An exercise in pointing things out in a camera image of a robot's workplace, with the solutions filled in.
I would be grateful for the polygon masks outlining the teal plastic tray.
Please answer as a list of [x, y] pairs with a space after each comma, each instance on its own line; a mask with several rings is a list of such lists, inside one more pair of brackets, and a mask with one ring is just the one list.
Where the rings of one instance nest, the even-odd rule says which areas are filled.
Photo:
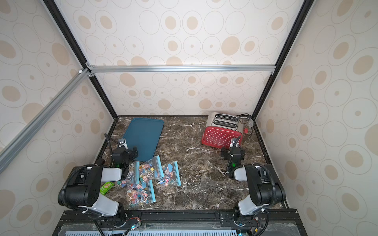
[[135, 161], [145, 162], [154, 157], [163, 126], [164, 121], [158, 119], [135, 118], [130, 122], [123, 137], [129, 148], [137, 147]]

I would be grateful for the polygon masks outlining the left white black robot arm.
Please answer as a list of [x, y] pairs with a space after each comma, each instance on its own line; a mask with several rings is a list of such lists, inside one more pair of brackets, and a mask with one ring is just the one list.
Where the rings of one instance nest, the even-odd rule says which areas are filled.
[[118, 147], [112, 151], [111, 157], [111, 166], [106, 166], [104, 160], [99, 160], [96, 164], [74, 167], [58, 194], [59, 205], [100, 217], [116, 216], [125, 219], [124, 207], [101, 194], [100, 189], [102, 183], [126, 179], [130, 164], [138, 158], [137, 147]]

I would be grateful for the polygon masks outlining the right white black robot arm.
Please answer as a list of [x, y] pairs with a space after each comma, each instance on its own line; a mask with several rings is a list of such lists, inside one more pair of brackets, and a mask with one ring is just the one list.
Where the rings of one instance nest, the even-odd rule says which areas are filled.
[[240, 147], [221, 148], [220, 154], [227, 160], [227, 175], [246, 182], [249, 190], [248, 196], [235, 207], [237, 217], [257, 215], [285, 201], [285, 190], [271, 164], [242, 165], [245, 151]]

